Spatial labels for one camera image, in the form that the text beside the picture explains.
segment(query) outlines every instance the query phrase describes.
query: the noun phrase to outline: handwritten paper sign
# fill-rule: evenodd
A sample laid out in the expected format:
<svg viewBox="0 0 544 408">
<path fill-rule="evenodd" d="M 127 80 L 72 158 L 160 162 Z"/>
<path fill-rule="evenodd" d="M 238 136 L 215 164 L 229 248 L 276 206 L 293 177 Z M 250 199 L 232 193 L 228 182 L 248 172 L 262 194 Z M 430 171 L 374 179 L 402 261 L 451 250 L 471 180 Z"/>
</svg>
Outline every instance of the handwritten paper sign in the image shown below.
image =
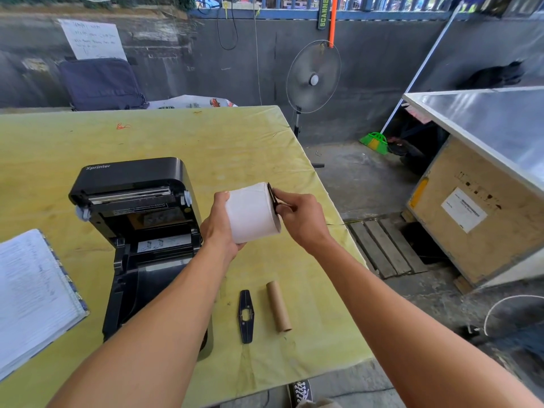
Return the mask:
<svg viewBox="0 0 544 408">
<path fill-rule="evenodd" d="M 59 23 L 76 59 L 127 59 L 116 25 L 62 19 Z"/>
</svg>

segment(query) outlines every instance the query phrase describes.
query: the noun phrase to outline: gray wall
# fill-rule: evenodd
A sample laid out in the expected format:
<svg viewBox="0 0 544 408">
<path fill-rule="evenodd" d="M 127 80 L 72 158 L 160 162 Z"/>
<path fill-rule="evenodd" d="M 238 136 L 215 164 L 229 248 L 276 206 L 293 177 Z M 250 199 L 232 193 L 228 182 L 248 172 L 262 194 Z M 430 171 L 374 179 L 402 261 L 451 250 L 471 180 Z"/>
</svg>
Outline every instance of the gray wall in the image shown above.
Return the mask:
<svg viewBox="0 0 544 408">
<path fill-rule="evenodd" d="M 117 24 L 129 61 L 147 99 L 182 94 L 225 97 L 238 105 L 260 103 L 255 24 L 237 20 L 239 40 L 221 49 L 215 20 L 83 17 Z M 221 20 L 225 47 L 232 21 Z M 303 143 L 358 139 L 379 130 L 441 31 L 444 22 L 341 21 L 336 46 L 342 75 L 322 109 L 301 116 Z M 257 20 L 263 104 L 277 104 L 291 120 L 285 82 L 299 50 L 328 34 L 315 21 Z M 0 107 L 68 105 L 56 64 L 73 56 L 53 16 L 0 17 Z M 487 66 L 525 59 L 529 74 L 544 76 L 544 22 L 470 20 L 453 23 L 414 91 L 451 89 Z"/>
</svg>

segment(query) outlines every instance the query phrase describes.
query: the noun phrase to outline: hand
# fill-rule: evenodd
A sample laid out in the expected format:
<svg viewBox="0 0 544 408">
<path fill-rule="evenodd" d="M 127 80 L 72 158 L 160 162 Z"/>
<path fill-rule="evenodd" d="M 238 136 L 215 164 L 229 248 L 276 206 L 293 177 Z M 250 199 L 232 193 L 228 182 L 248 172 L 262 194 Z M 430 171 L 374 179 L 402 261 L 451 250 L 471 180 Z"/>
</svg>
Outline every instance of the hand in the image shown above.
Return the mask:
<svg viewBox="0 0 544 408">
<path fill-rule="evenodd" d="M 273 190 L 274 195 L 284 202 L 276 207 L 283 224 L 291 237 L 309 254 L 314 254 L 323 243 L 332 240 L 325 223 L 323 208 L 314 195 Z"/>
<path fill-rule="evenodd" d="M 237 245 L 232 239 L 231 221 L 225 208 L 229 197 L 229 192 L 217 192 L 213 196 L 212 210 L 200 225 L 200 234 L 206 244 L 216 244 L 224 248 L 226 259 L 230 262 L 245 243 Z"/>
</svg>

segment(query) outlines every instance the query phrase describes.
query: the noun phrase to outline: printer logo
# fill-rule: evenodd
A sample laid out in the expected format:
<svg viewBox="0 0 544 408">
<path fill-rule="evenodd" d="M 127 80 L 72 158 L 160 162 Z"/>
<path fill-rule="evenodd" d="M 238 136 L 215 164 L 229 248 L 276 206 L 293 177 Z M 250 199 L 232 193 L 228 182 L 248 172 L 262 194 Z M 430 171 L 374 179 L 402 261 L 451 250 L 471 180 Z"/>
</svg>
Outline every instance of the printer logo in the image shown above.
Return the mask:
<svg viewBox="0 0 544 408">
<path fill-rule="evenodd" d="M 85 170 L 105 169 L 106 167 L 110 167 L 110 165 L 87 166 Z"/>
</svg>

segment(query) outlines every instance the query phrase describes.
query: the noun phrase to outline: right forearm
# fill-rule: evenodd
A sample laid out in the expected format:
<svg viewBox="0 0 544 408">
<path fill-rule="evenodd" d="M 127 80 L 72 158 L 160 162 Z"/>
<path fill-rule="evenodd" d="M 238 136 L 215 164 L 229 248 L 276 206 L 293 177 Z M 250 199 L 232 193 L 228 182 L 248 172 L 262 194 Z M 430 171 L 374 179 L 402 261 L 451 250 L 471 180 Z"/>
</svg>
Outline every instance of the right forearm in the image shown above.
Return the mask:
<svg viewBox="0 0 544 408">
<path fill-rule="evenodd" d="M 332 239 L 311 252 L 406 406 L 542 405 L 520 382 L 398 295 Z"/>
</svg>

